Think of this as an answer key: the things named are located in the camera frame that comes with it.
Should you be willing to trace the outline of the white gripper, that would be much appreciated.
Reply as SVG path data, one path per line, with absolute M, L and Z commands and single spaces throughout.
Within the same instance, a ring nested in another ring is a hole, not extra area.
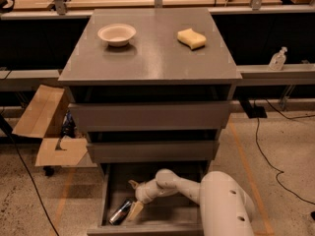
M 145 204 L 150 203 L 155 198 L 163 194 L 161 188 L 156 180 L 138 183 L 135 180 L 129 180 L 128 183 L 135 190 L 136 202 L 133 202 L 127 216 L 128 221 L 134 220 L 142 211 Z

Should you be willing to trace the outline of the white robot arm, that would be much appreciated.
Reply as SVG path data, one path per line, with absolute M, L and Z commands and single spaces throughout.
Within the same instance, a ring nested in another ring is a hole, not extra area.
M 198 183 L 161 169 L 149 182 L 129 183 L 136 201 L 131 204 L 128 220 L 134 220 L 155 198 L 180 193 L 199 206 L 204 236 L 255 236 L 251 225 L 253 201 L 226 173 L 211 171 Z

